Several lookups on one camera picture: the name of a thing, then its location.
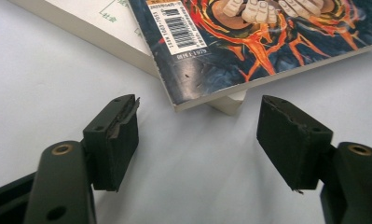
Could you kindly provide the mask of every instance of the barcode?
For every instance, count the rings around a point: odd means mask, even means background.
[[[177,10],[177,9],[163,10],[163,14],[166,15],[166,16],[178,16],[178,15],[180,15],[179,10]]]
[[[188,31],[188,27],[181,17],[165,19],[165,22],[179,49],[197,44],[192,39],[192,34]]]

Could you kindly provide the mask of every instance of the white book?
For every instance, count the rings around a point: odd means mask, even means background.
[[[151,51],[126,0],[9,1],[158,77]],[[207,104],[233,115],[241,106],[245,95],[246,91],[241,91]]]

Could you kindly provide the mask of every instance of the table surface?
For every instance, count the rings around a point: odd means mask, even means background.
[[[140,144],[119,192],[95,191],[99,223],[324,223],[322,183],[291,191],[255,139],[264,94],[329,127],[334,146],[372,147],[372,51],[250,89],[233,117],[174,113],[156,78],[0,1],[0,187],[129,93],[141,98]]]

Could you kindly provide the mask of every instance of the book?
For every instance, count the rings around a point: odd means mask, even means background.
[[[176,111],[372,50],[372,0],[131,0]]]
[[[127,0],[9,0],[106,50],[148,74],[159,77],[151,51],[146,45]],[[246,92],[223,96],[208,104],[233,115]]]

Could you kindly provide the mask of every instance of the clamp jaw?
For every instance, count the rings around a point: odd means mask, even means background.
[[[139,99],[112,100],[81,142],[48,147],[38,170],[0,188],[0,223],[96,223],[91,185],[118,190],[139,143]]]
[[[257,139],[295,191],[324,182],[326,223],[372,223],[372,148],[331,146],[333,132],[288,101],[263,96]]]

